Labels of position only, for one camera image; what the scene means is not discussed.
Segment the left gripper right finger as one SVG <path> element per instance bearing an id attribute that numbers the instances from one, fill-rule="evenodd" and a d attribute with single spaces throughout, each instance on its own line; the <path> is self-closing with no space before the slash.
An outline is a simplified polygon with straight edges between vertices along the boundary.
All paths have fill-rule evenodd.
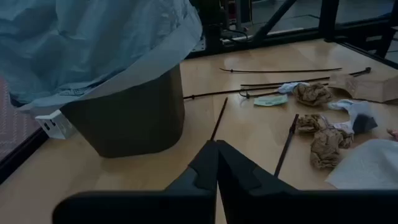
<path id="1" fill-rule="evenodd" d="M 398 224 L 398 190 L 298 190 L 216 143 L 228 224 Z"/>

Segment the dark grey trash bin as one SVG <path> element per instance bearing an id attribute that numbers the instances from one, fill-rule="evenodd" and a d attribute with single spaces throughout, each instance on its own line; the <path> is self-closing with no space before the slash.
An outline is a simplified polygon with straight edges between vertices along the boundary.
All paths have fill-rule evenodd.
<path id="1" fill-rule="evenodd" d="M 60 111 L 101 157 L 164 151 L 183 132 L 180 67 L 118 93 L 68 103 Z"/>

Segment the white wrapper with dark patch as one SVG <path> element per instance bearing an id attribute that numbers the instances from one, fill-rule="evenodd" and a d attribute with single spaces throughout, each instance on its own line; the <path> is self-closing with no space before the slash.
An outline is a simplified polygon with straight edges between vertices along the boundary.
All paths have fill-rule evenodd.
<path id="1" fill-rule="evenodd" d="M 361 134 L 378 127 L 367 101 L 339 100 L 329 103 L 328 107 L 331 110 L 346 110 L 349 114 L 349 121 L 333 124 L 336 129 L 342 129 L 350 134 Z"/>

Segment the looped black zip tie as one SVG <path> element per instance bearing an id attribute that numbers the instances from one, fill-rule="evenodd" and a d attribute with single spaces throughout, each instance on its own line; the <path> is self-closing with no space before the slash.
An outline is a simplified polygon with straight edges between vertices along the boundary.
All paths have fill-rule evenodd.
<path id="1" fill-rule="evenodd" d="M 270 95 L 279 95 L 278 91 L 271 91 L 267 93 L 260 93 L 260 94 L 250 94 L 249 91 L 246 90 L 239 90 L 238 94 L 242 96 L 245 99 L 250 99 L 250 98 L 258 98 L 261 96 L 270 96 Z"/>

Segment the brown cardboard piece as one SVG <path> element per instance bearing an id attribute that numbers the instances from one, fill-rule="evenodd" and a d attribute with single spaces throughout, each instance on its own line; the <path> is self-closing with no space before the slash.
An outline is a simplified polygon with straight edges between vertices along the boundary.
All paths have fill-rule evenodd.
<path id="1" fill-rule="evenodd" d="M 333 74 L 329 87 L 345 90 L 357 100 L 384 103 L 398 99 L 398 75 L 369 73 L 354 77 Z"/>

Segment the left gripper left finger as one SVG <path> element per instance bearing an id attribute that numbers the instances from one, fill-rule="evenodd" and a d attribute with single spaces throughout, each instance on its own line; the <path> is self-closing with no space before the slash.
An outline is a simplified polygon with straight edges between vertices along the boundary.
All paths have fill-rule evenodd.
<path id="1" fill-rule="evenodd" d="M 53 224 L 214 224 L 218 150 L 207 141 L 163 190 L 80 192 L 53 210 Z"/>

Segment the pink chevron blanket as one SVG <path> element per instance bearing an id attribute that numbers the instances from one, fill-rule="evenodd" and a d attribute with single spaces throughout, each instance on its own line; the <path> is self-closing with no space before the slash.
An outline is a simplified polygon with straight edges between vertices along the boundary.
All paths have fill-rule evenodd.
<path id="1" fill-rule="evenodd" d="M 11 105 L 7 83 L 0 77 L 0 161 L 39 128 L 32 116 Z"/>

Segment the pale green packet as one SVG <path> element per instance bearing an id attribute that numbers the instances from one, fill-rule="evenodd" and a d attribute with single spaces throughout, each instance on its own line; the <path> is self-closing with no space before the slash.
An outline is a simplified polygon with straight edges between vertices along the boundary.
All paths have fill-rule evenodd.
<path id="1" fill-rule="evenodd" d="M 254 99 L 254 105 L 256 106 L 275 106 L 284 104 L 286 102 L 288 102 L 287 95 L 262 96 Z"/>

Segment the grey plastic trash bag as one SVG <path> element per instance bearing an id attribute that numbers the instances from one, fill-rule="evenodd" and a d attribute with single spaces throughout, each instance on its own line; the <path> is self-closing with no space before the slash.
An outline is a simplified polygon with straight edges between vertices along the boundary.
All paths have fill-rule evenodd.
<path id="1" fill-rule="evenodd" d="M 190 0 L 0 0 L 0 77 L 43 113 L 159 78 L 202 32 Z"/>

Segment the large brown paper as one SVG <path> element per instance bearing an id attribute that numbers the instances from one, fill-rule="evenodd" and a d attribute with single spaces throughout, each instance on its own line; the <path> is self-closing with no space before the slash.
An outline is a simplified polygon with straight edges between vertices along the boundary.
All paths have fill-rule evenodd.
<path id="1" fill-rule="evenodd" d="M 341 160 L 340 149 L 350 148 L 353 133 L 342 129 L 326 128 L 317 131 L 310 145 L 310 163 L 317 169 L 334 169 Z"/>

